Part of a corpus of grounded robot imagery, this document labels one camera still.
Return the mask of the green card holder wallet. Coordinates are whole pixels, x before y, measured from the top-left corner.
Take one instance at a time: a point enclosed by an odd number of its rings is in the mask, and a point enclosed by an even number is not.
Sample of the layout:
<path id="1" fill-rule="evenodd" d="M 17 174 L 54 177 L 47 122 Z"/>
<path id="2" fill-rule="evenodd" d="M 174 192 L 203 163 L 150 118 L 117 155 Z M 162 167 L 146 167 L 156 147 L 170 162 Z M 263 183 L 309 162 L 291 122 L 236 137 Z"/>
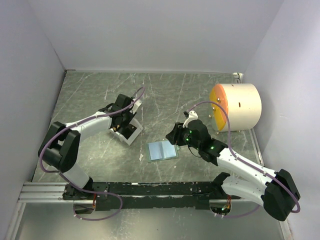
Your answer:
<path id="1" fill-rule="evenodd" d="M 171 160 L 179 157 L 178 149 L 168 140 L 150 142 L 146 145 L 149 162 Z"/>

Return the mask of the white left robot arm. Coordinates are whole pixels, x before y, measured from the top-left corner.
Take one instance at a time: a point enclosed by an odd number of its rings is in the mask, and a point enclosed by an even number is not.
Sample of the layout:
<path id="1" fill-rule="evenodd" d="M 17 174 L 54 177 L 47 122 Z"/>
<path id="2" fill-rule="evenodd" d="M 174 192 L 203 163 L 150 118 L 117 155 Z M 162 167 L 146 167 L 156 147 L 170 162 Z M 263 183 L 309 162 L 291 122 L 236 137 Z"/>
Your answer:
<path id="1" fill-rule="evenodd" d="M 114 103 L 84 119 L 52 123 L 38 150 L 40 162 L 53 167 L 54 172 L 72 182 L 77 196 L 89 199 L 94 192 L 93 180 L 77 163 L 81 141 L 108 131 L 130 146 L 143 130 L 135 118 L 141 105 L 139 98 L 119 94 Z"/>

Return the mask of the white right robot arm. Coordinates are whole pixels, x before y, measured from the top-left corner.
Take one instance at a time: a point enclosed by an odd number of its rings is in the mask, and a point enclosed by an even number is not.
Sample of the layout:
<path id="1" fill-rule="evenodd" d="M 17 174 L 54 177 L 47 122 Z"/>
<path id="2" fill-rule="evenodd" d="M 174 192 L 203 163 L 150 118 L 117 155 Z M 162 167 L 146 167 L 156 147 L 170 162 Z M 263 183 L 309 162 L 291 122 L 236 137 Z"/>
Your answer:
<path id="1" fill-rule="evenodd" d="M 197 150 L 204 161 L 240 177 L 236 179 L 229 173 L 220 173 L 212 182 L 212 193 L 216 198 L 236 196 L 249 200 L 262 206 L 278 221 L 301 210 L 300 193 L 288 171 L 275 171 L 241 156 L 226 143 L 211 137 L 201 120 L 192 120 L 187 125 L 177 122 L 165 138 L 172 145 Z"/>

